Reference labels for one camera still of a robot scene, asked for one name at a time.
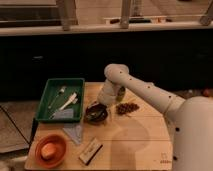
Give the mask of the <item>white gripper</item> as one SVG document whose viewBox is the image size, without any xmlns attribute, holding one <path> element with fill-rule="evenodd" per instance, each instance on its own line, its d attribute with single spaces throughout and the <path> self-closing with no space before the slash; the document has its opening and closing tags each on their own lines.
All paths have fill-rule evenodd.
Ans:
<svg viewBox="0 0 213 171">
<path fill-rule="evenodd" d="M 105 106 L 112 106 L 121 102 L 125 96 L 126 89 L 124 86 L 115 84 L 108 79 L 105 80 L 101 88 L 97 101 Z"/>
</svg>

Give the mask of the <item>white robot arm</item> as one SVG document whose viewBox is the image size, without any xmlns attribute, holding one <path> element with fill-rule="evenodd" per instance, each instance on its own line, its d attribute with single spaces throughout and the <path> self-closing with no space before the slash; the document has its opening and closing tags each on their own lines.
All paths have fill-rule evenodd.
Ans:
<svg viewBox="0 0 213 171">
<path fill-rule="evenodd" d="M 172 171 L 213 171 L 213 99 L 184 99 L 129 74 L 124 64 L 108 64 L 98 102 L 111 106 L 125 87 L 175 125 Z"/>
</svg>

